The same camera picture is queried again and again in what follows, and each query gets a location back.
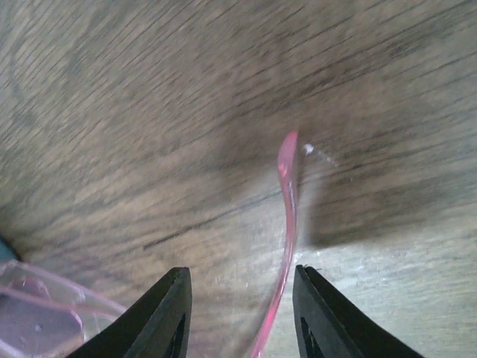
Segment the grey green glasses case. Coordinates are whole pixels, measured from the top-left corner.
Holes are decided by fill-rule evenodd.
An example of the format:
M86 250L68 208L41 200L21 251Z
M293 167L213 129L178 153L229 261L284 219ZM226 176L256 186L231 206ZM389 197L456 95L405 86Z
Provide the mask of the grey green glasses case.
M0 235L0 262L3 263L10 260L21 260L21 258L7 240Z

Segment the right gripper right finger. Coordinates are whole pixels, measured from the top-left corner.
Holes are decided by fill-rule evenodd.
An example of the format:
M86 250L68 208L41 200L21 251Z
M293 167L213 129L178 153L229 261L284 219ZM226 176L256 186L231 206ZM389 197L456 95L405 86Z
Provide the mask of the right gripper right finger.
M422 358L311 266L296 266L292 298L301 357Z

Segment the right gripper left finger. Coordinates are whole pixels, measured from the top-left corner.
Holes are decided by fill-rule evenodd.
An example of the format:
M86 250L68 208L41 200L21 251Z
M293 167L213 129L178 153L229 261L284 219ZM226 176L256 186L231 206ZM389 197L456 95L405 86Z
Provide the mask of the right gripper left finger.
M191 313L190 271L172 268L115 322L69 357L185 357Z

